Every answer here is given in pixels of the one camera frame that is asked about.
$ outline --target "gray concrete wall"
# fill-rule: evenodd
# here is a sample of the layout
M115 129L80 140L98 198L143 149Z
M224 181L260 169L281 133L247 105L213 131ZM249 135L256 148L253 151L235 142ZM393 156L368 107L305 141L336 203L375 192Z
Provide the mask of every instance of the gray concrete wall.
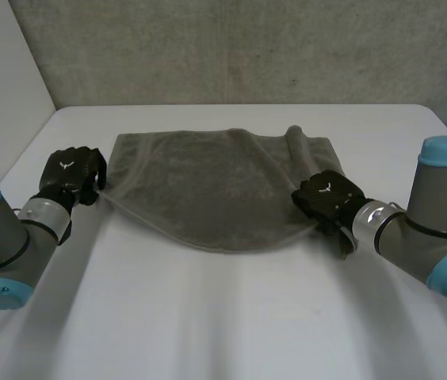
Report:
M447 0L10 0L58 108L416 103L447 125Z

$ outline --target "towel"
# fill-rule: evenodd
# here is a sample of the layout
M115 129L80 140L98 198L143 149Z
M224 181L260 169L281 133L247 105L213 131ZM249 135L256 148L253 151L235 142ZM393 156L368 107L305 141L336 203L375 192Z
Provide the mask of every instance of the towel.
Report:
M243 129L124 134L101 193L177 241L221 253L274 249L316 224L292 202L301 181L342 173L326 138L298 126L279 137Z

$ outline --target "silver metal ring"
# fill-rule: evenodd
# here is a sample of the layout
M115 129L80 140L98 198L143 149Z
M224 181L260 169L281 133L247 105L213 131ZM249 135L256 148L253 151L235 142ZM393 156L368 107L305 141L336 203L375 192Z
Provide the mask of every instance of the silver metal ring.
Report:
M352 223L352 233L359 242L375 250L375 235L391 215L398 214L396 207L379 200L364 205L356 214Z
M46 198L30 199L17 216L19 220L31 220L52 230L61 240L71 222L71 216L63 206Z

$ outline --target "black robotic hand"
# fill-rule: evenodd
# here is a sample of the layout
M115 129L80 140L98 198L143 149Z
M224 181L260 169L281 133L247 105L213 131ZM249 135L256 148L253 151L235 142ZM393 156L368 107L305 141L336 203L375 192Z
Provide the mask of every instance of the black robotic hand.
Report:
M40 178L40 192L72 195L73 204L89 206L98 198L94 188L105 187L107 165L98 149L87 146L57 150L51 154Z
M344 256L356 249L351 234L355 209L370 201L358 186L340 173L325 170L301 182L292 200L307 217L317 219L325 235L339 233Z

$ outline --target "wall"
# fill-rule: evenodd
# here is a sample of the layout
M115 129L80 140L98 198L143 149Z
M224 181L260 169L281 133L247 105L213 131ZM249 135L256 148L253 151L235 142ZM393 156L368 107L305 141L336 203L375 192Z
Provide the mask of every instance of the wall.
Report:
M12 10L0 0L0 180L54 111Z
M10 0L58 108L416 103L447 124L446 0Z

